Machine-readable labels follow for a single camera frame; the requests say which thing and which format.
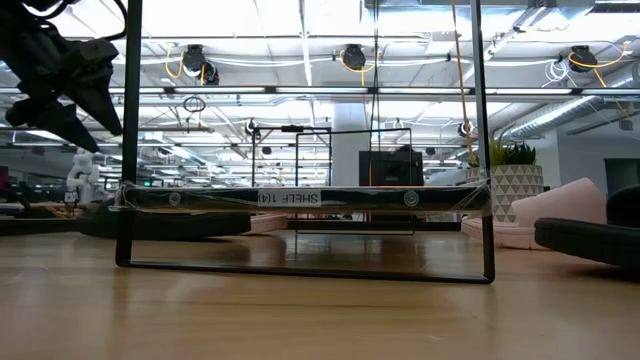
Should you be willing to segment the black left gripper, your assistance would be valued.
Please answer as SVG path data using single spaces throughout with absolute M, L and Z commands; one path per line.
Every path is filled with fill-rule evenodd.
M 19 79 L 24 97 L 12 104 L 5 119 L 48 131 L 84 150 L 99 147 L 76 116 L 72 99 L 113 135 L 122 125 L 109 84 L 115 46 L 106 39 L 68 41 L 52 20 L 75 0 L 0 0 L 0 60 Z

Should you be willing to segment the white shelf label sticker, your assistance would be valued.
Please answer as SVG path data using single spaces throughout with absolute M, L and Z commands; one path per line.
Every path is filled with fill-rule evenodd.
M 262 189 L 257 204 L 262 207 L 320 207 L 322 195 L 313 189 Z

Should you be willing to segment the silver ventilation duct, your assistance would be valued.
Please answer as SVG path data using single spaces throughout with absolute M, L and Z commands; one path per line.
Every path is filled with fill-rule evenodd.
M 521 140 L 542 134 L 587 114 L 600 107 L 603 101 L 598 96 L 580 97 L 564 103 L 545 105 L 532 111 L 505 127 L 500 134 L 502 140 Z

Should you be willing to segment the pink slide sandal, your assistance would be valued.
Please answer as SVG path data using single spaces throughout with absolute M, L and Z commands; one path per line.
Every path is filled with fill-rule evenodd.
M 535 242 L 535 222 L 560 218 L 606 223 L 606 197 L 589 178 L 581 178 L 539 195 L 516 200 L 511 208 L 515 220 L 493 223 L 496 247 L 545 250 Z

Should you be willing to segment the thin black metal stand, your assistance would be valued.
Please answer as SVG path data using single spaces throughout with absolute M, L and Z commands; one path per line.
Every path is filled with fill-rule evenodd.
M 274 131 L 278 131 L 281 133 L 291 133 L 295 135 L 295 143 L 293 145 L 288 144 L 288 147 L 293 146 L 295 149 L 295 158 L 294 158 L 294 184 L 296 186 L 299 185 L 299 169 L 300 165 L 300 141 L 299 138 L 302 135 L 311 135 L 317 137 L 325 147 L 328 148 L 329 157 L 332 156 L 332 135 L 333 131 L 330 127 L 316 127 L 316 126 L 302 126 L 302 125 L 282 125 L 282 126 L 267 126 L 267 127 L 259 127 L 258 125 L 253 125 L 253 128 L 250 130 L 251 134 L 251 186 L 256 186 L 256 150 L 258 145 L 266 140 Z

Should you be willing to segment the white robot figure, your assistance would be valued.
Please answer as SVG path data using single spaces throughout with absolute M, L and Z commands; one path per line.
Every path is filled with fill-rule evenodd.
M 94 200 L 99 167 L 93 163 L 93 153 L 78 149 L 72 159 L 72 168 L 66 178 L 64 202 L 88 204 Z

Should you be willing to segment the white building column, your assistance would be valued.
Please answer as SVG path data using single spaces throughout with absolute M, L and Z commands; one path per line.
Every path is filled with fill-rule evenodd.
M 359 184 L 359 152 L 369 149 L 371 134 L 365 103 L 338 103 L 332 123 L 333 186 Z

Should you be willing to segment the black slide sandal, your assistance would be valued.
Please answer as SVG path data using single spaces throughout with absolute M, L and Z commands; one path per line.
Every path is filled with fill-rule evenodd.
M 604 224 L 540 218 L 534 240 L 556 252 L 640 272 L 640 184 L 612 194 L 605 217 Z

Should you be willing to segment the black computer box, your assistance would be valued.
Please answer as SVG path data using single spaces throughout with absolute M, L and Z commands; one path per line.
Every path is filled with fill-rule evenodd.
M 423 186 L 423 157 L 417 151 L 360 151 L 360 186 Z

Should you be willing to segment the wooden shelf with black frame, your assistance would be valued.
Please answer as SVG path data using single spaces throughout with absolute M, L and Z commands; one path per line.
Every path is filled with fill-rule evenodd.
M 258 191 L 262 189 L 313 189 L 320 190 L 320 207 L 262 207 L 257 204 Z M 134 213 L 137 210 L 170 213 L 431 213 L 455 210 L 480 211 L 485 226 L 483 240 L 483 272 L 480 275 L 421 275 L 418 273 L 393 273 L 384 271 L 322 270 L 319 268 L 248 267 L 248 274 L 283 276 L 309 276 L 328 278 L 355 278 L 393 281 L 424 281 L 444 283 L 490 284 L 495 279 L 495 250 L 492 235 L 492 215 L 488 207 L 491 186 L 448 187 L 244 187 L 204 188 L 147 188 L 129 182 L 123 183 L 116 198 L 121 211 L 119 233 L 116 240 L 115 262 L 120 267 L 163 270 L 189 270 L 182 263 L 137 261 L 132 257 Z

